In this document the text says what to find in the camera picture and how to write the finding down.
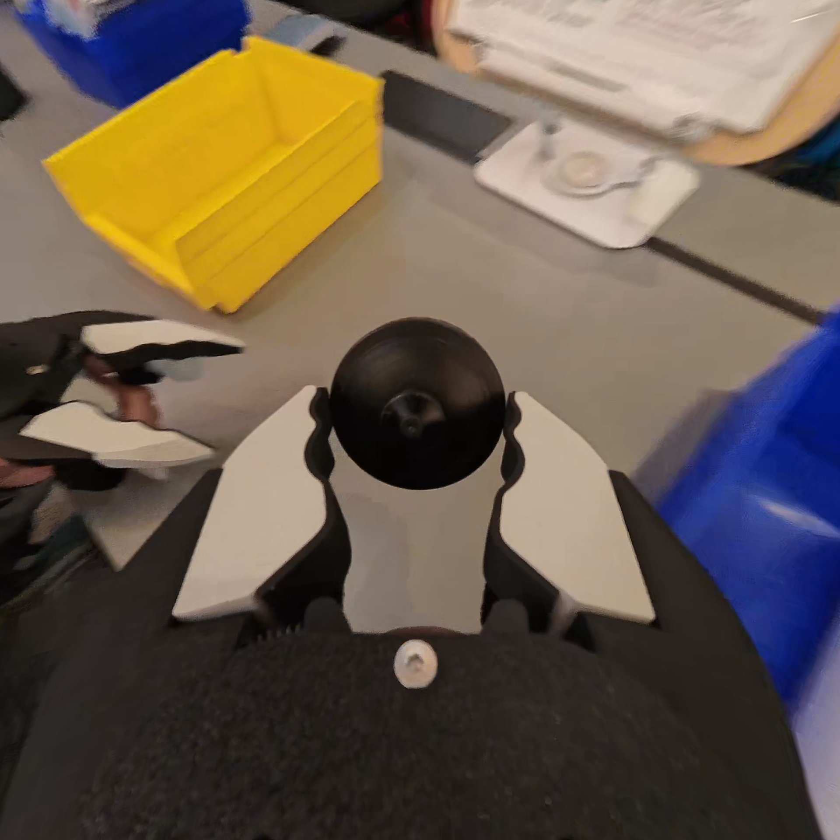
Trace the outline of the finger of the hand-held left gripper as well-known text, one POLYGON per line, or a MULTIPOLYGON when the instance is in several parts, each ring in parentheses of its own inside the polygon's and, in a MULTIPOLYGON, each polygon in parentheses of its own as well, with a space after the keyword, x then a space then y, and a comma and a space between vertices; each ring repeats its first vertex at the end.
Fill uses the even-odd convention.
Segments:
POLYGON ((214 455, 212 448, 192 437, 141 421, 114 419, 88 402, 66 402, 36 415, 20 436, 80 451, 115 469, 188 466, 214 455))
POLYGON ((194 382, 203 376, 204 360, 241 354, 246 347, 220 332, 159 319, 89 324, 80 342, 126 385, 194 382))

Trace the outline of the person's left hand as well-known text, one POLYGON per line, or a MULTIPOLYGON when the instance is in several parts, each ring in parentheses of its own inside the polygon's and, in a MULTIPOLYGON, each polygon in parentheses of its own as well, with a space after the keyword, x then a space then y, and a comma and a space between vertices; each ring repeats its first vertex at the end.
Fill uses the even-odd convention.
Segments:
POLYGON ((122 382, 107 364, 92 355, 85 358, 85 370, 87 377, 104 388, 115 400, 116 419, 159 427, 160 413, 150 388, 122 382))

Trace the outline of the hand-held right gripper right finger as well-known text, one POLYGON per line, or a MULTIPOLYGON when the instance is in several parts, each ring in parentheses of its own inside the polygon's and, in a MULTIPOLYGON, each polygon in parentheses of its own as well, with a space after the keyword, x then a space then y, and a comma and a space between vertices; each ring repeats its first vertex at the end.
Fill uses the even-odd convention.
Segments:
POLYGON ((522 391, 507 399, 502 436, 485 627, 563 634, 581 614, 650 625, 655 607, 602 457, 522 391))

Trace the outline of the white document stand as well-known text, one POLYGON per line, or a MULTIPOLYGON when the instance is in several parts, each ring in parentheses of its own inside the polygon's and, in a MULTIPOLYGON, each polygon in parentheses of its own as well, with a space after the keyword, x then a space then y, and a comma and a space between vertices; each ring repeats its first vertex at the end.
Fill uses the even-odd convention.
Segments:
POLYGON ((484 156, 474 177, 604 249, 646 244, 700 186, 698 169, 663 145, 558 112, 484 156))

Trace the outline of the wooden clipboard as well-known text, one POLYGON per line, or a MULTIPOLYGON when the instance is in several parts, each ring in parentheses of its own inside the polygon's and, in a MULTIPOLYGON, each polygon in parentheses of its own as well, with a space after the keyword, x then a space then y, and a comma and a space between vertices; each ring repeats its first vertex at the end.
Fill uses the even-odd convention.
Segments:
MULTIPOLYGON (((448 22, 456 2, 430 3, 430 30, 437 57, 447 66, 480 81, 493 81, 520 93, 536 93, 539 99, 567 105, 563 99, 544 94, 514 80, 486 73, 478 68, 470 42, 451 34, 448 22)), ((808 141, 824 129, 839 112, 839 34, 835 33, 822 57, 796 82, 796 85, 764 129, 738 135, 721 131, 703 141, 684 145, 682 154, 697 162, 737 167, 774 158, 808 141)))

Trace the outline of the instruction sheet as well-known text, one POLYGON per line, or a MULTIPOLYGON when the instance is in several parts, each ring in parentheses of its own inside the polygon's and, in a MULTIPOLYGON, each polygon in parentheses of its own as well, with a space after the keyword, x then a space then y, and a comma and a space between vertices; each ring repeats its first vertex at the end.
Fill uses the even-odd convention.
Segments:
POLYGON ((453 2, 477 66, 685 141, 762 131, 838 32, 838 2, 453 2))

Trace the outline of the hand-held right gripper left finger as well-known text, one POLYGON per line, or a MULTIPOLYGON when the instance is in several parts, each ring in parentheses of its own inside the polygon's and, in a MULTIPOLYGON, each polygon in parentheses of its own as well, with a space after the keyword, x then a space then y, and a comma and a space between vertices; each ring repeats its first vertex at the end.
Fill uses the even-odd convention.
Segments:
POLYGON ((172 616, 263 612, 298 624, 311 602, 343 603, 346 521, 332 489, 329 392, 304 386, 227 458, 172 616))

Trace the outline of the yellow plastic bin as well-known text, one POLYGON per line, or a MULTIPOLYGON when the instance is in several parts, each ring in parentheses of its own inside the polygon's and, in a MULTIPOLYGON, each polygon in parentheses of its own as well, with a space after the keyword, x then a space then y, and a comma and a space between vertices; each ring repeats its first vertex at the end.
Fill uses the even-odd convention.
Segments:
POLYGON ((43 165, 136 270, 233 313, 380 182, 383 90, 249 36, 43 165))

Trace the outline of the blue plastic bin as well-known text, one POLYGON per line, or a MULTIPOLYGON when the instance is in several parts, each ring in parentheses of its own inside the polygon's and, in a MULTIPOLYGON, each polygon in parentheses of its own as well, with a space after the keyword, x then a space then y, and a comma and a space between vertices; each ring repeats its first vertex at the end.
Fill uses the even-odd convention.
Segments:
POLYGON ((633 480, 795 711, 838 615, 838 307, 738 390, 702 396, 633 480))
POLYGON ((249 24, 244 1, 12 2, 18 22, 81 93, 115 109, 225 49, 249 24))

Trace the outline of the black bottle lid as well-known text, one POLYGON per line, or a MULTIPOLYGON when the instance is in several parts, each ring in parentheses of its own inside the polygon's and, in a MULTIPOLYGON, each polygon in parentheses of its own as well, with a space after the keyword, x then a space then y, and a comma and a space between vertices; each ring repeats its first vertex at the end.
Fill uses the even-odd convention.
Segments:
POLYGON ((466 331, 403 318, 350 348, 329 402, 344 452, 366 474, 435 490, 484 465, 501 436, 507 394, 488 352, 466 331))

